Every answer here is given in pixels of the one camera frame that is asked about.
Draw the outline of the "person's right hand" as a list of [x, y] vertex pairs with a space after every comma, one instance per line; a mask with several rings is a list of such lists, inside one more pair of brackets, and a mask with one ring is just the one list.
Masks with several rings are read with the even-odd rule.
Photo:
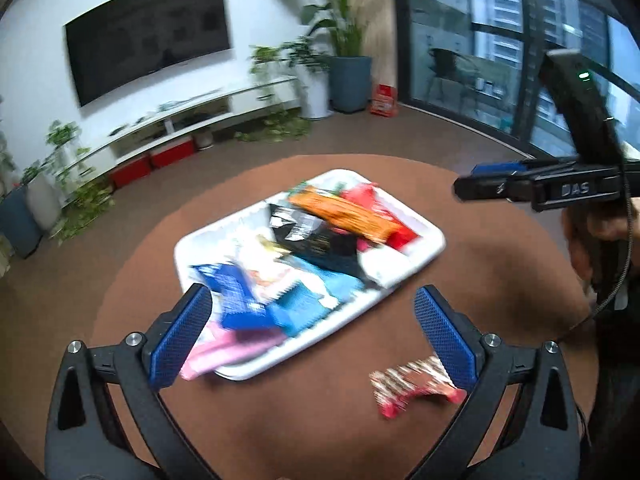
[[562, 212], [562, 228], [570, 264], [585, 286], [595, 292], [602, 280], [618, 278], [624, 266], [628, 234], [632, 236], [629, 275], [639, 277], [639, 199], [631, 200], [631, 231], [626, 214], [611, 216], [583, 206], [570, 206]]

